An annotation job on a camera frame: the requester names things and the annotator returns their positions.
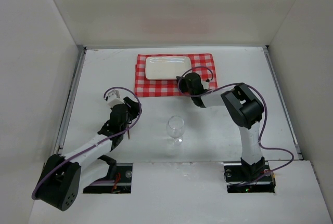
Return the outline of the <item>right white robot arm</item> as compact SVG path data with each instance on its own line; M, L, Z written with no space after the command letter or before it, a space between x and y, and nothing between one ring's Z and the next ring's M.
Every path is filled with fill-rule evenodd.
M208 89L208 82L199 74L191 72L184 77L178 76L177 87L181 93L190 96L200 108L225 107L238 126L241 136L241 162L244 166L264 164L259 146L260 121L264 105L251 91L248 85L238 83L231 89Z

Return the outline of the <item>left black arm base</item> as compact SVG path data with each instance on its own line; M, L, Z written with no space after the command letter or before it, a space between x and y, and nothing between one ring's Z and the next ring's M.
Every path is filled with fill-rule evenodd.
M83 194L130 194L132 189L133 164L117 163L107 155L101 156L98 162L108 165L106 176L94 179L83 189Z

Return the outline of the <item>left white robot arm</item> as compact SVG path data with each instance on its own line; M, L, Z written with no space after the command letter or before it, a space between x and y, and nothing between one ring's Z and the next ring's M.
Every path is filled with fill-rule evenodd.
M115 99L112 104L109 120L88 143L65 155L48 158L32 193L34 200L66 211L91 183L112 179L117 162L107 154L121 143L142 113L141 103L129 97Z

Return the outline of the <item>white rectangular plate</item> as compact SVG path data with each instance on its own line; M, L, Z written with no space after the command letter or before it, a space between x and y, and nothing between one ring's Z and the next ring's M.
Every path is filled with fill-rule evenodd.
M191 68L186 56L155 56L145 61L145 77L148 80L175 80Z

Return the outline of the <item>clear wine glass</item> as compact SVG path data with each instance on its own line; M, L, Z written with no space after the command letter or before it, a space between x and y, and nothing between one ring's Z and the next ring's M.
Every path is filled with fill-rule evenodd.
M183 135L185 132L184 120L177 115L169 118L166 130L169 135L168 142L173 146L178 146L183 142Z

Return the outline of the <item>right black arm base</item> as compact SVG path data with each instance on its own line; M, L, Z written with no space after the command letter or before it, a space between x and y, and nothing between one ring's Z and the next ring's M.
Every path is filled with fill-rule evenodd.
M276 181L270 174L270 167L264 157L252 165L243 159L240 163L224 164L223 177L228 193L274 193Z

